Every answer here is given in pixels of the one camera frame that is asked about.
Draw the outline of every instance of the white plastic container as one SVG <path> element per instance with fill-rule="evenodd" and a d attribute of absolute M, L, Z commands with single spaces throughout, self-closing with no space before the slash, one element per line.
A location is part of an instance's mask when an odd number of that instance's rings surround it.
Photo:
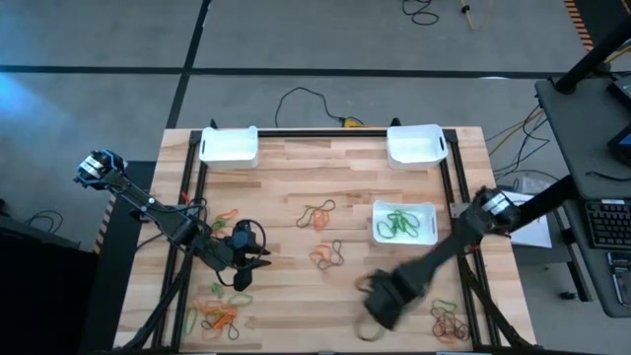
<path fill-rule="evenodd" d="M 399 210 L 409 213 L 416 217 L 420 222 L 417 228 L 418 236 L 412 237 L 405 232 L 397 231 L 393 238 L 385 238 L 379 234 L 377 225 L 385 222 L 392 226 L 392 221 L 387 217 L 388 214 Z M 385 226 L 382 225 L 382 232 L 387 232 Z M 432 246 L 438 241 L 438 226 L 436 224 L 436 207 L 433 203 L 388 203 L 377 200 L 373 203 L 373 238 L 377 243 L 384 244 L 403 244 L 416 246 Z"/>
<path fill-rule="evenodd" d="M 258 165 L 258 129 L 204 128 L 199 160 L 211 169 L 253 169 Z"/>
<path fill-rule="evenodd" d="M 447 142 L 438 124 L 387 129 L 387 163 L 396 170 L 436 167 L 447 157 Z"/>

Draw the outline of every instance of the orange rubber band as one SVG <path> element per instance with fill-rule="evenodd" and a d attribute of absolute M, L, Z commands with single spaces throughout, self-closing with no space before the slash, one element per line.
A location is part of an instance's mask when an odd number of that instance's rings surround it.
<path fill-rule="evenodd" d="M 329 217 L 327 211 L 317 210 L 314 212 L 314 229 L 321 230 L 328 224 Z"/>
<path fill-rule="evenodd" d="M 238 214 L 239 214 L 239 210 L 237 208 L 233 208 L 228 213 L 223 213 L 223 214 L 218 215 L 217 217 L 215 217 L 215 220 L 218 220 L 220 218 L 223 218 L 225 220 L 231 220 L 235 218 Z"/>

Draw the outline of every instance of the butcher block tabletop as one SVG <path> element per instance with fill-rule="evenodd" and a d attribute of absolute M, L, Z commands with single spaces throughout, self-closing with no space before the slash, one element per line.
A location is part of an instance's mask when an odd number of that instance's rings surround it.
<path fill-rule="evenodd" d="M 466 180 L 471 193 L 482 185 L 494 186 L 488 153 L 479 127 L 456 127 Z M 151 188 L 164 204 L 176 204 L 188 148 L 188 129 L 165 131 Z M 452 154 L 450 175 L 457 191 Z M 196 158 L 189 195 L 196 186 L 199 161 Z M 429 247 L 378 245 L 372 234 L 373 202 L 431 202 L 437 209 L 439 240 L 450 233 L 446 197 L 440 168 L 395 171 L 386 160 L 385 137 L 259 138 L 258 166 L 248 171 L 209 169 L 204 197 L 208 201 L 209 223 L 215 216 L 237 209 L 237 218 L 259 222 L 267 235 L 271 265 L 255 269 L 253 282 L 245 292 L 251 304 L 237 307 L 233 322 L 239 338 L 231 340 L 226 327 L 221 336 L 201 326 L 203 315 L 195 317 L 194 304 L 218 300 L 212 292 L 215 272 L 195 258 L 188 289 L 185 320 L 188 334 L 182 336 L 182 352 L 412 352 L 470 350 L 470 340 L 445 341 L 432 332 L 436 322 L 432 301 L 455 302 L 456 317 L 466 322 L 456 260 L 451 259 L 435 274 L 425 301 L 407 313 L 396 331 L 388 331 L 375 342 L 358 339 L 353 323 L 364 309 L 365 294 L 355 289 L 355 280 L 376 268 L 390 270 L 403 260 L 426 253 Z M 308 205 L 335 201 L 323 230 L 296 227 L 296 220 Z M 260 243 L 260 232 L 253 227 Z M 138 243 L 158 234 L 153 224 L 143 226 Z M 320 244 L 342 242 L 345 262 L 322 271 L 310 259 Z M 534 343 L 524 291 L 510 240 L 488 236 L 482 253 L 491 295 L 508 321 L 521 336 Z M 122 345 L 134 335 L 154 310 L 160 298 L 169 244 L 157 239 L 135 255 L 115 344 Z M 234 271 L 221 273 L 232 282 Z M 236 294 L 225 288 L 223 301 Z M 165 340 L 173 329 L 176 301 L 168 314 Z M 482 339 L 488 343 L 484 315 L 478 306 Z"/>

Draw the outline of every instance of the keyboard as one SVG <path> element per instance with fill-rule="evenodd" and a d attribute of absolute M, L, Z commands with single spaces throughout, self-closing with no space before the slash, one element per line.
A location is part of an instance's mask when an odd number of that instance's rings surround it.
<path fill-rule="evenodd" d="M 585 203 L 592 247 L 631 250 L 631 204 Z"/>

